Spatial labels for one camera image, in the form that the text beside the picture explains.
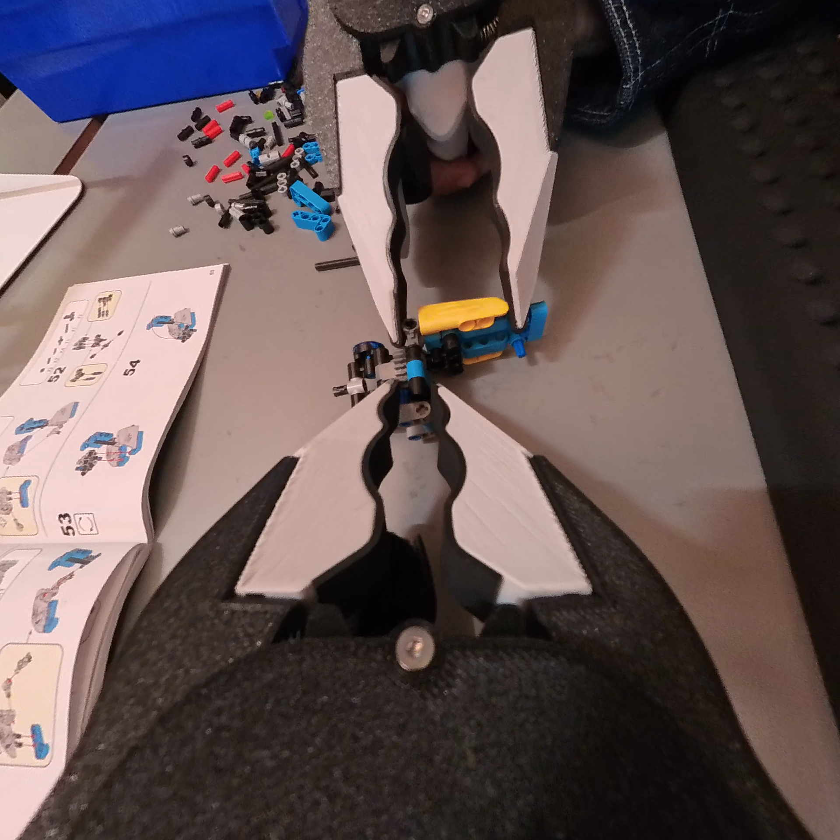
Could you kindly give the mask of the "white stand base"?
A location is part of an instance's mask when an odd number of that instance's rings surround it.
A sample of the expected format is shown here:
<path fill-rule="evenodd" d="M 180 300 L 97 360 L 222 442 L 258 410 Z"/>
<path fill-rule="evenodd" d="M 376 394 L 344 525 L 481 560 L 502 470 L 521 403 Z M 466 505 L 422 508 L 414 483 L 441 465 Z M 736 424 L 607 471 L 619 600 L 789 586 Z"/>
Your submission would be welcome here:
<path fill-rule="evenodd" d="M 1 289 L 81 193 L 74 175 L 1 174 Z"/>

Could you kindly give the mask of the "person's right hand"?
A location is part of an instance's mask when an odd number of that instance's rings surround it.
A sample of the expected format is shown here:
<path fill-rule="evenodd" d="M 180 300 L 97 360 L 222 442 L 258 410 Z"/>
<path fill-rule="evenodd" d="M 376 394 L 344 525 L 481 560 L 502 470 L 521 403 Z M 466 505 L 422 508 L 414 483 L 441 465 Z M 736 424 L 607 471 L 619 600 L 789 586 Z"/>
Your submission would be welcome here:
<path fill-rule="evenodd" d="M 428 196 L 449 196 L 477 184 L 489 171 L 486 157 L 475 151 L 451 161 L 428 155 L 428 178 L 423 185 L 423 201 Z"/>

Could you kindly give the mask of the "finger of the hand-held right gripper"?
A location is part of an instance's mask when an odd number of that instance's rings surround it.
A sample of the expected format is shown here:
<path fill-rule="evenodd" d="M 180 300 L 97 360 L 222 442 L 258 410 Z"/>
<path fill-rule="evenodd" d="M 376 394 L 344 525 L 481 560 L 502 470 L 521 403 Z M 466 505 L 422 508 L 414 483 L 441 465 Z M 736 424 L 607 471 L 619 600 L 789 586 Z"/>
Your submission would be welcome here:
<path fill-rule="evenodd" d="M 374 304 L 393 344 L 403 347 L 406 281 L 402 253 L 407 216 L 403 167 L 424 156 L 424 133 L 379 78 L 337 81 L 339 205 Z"/>
<path fill-rule="evenodd" d="M 488 48 L 470 82 L 470 112 L 476 142 L 490 163 L 502 287 L 511 314 L 525 319 L 558 162 L 550 148 L 532 28 L 502 35 Z"/>

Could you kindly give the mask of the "building instruction booklet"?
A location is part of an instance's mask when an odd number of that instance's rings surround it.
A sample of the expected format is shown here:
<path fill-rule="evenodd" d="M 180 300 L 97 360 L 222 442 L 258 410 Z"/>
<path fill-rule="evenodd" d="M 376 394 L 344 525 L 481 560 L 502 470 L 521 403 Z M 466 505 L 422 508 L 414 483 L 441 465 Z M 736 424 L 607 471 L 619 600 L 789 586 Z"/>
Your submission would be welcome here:
<path fill-rule="evenodd" d="M 151 542 L 148 485 L 225 265 L 71 287 L 2 395 L 2 780 L 58 771 L 89 615 Z"/>

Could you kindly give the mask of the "blue plastic bin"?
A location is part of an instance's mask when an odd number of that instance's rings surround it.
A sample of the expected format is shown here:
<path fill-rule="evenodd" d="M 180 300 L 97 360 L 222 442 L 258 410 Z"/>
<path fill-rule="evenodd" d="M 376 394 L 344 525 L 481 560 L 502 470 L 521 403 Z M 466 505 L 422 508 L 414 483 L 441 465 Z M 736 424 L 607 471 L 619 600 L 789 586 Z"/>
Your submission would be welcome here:
<path fill-rule="evenodd" d="M 262 87 L 307 21 L 305 1 L 2 1 L 1 70 L 67 122 Z"/>

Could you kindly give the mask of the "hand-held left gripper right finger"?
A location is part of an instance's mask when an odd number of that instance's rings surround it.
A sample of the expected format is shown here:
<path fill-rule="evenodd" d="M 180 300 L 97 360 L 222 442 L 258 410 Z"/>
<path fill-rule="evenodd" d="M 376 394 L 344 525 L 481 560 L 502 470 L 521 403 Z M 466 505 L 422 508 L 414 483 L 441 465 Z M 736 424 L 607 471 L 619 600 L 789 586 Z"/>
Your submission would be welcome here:
<path fill-rule="evenodd" d="M 437 468 L 450 493 L 441 562 L 449 590 L 472 615 L 592 583 L 527 449 L 444 386 L 434 393 Z"/>

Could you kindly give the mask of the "yellow blue brick assembly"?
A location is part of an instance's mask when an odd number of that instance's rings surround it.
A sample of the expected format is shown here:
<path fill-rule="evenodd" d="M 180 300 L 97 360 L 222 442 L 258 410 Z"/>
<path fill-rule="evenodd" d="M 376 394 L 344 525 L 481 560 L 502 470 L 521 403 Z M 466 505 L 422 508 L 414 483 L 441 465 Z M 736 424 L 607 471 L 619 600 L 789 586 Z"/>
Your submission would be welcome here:
<path fill-rule="evenodd" d="M 519 359 L 526 345 L 540 340 L 548 317 L 544 301 L 533 303 L 522 329 L 501 298 L 483 297 L 430 304 L 419 309 L 419 330 L 432 371 L 452 374 L 465 365 L 494 360 L 511 349 Z"/>

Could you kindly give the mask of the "person's right forearm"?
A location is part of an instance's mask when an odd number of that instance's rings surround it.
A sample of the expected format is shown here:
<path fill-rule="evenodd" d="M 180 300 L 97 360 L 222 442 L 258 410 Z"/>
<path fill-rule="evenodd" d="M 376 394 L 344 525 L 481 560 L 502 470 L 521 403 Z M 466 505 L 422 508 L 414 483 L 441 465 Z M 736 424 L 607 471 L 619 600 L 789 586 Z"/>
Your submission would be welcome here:
<path fill-rule="evenodd" d="M 573 2 L 569 127 L 610 130 L 667 86 L 778 34 L 809 2 Z"/>

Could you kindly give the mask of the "pile of loose brick parts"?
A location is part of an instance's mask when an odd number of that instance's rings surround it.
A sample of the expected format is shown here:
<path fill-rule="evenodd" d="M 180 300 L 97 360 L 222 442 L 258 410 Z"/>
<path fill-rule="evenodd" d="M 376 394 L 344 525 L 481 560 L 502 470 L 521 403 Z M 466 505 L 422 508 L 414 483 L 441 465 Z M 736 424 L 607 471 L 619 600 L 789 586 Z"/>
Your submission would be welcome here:
<path fill-rule="evenodd" d="M 201 190 L 187 202 L 208 207 L 223 230 L 270 235 L 288 217 L 329 240 L 337 198 L 319 173 L 321 147 L 306 117 L 306 92 L 294 80 L 195 107 L 176 134 L 183 164 L 203 171 Z"/>

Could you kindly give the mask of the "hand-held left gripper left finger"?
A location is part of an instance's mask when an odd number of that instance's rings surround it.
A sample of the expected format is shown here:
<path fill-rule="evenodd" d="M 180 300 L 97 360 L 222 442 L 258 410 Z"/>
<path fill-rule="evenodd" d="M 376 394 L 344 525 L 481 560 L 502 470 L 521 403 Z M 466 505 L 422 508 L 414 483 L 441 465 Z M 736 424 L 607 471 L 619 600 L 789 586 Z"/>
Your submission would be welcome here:
<path fill-rule="evenodd" d="M 307 599 L 372 551 L 385 530 L 379 486 L 398 408 L 396 392 L 373 392 L 297 451 L 236 595 Z"/>

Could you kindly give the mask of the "black blue brick assembly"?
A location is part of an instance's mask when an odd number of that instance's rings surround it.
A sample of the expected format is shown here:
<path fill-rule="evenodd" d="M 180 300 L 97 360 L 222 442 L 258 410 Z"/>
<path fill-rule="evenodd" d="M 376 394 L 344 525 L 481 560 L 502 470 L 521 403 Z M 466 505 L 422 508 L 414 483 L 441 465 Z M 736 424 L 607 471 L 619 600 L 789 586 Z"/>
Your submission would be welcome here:
<path fill-rule="evenodd" d="M 348 364 L 347 382 L 332 389 L 334 396 L 348 396 L 352 406 L 386 382 L 396 382 L 399 396 L 399 427 L 409 440 L 430 438 L 433 428 L 431 381 L 427 375 L 424 351 L 417 343 L 406 349 L 389 350 L 379 342 L 357 343 Z"/>

